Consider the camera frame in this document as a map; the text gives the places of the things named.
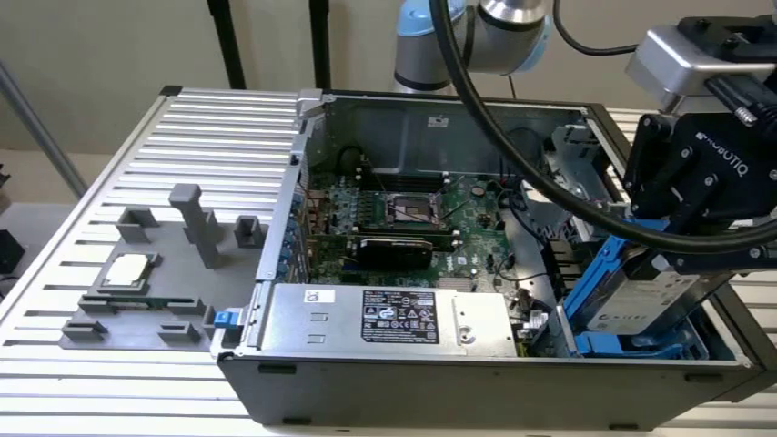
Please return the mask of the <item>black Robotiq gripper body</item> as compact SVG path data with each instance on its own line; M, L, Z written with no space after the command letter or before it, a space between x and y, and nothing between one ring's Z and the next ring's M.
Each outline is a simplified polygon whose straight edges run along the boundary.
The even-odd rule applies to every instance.
M775 143L730 114L677 119L666 163L671 229L722 226L775 207Z

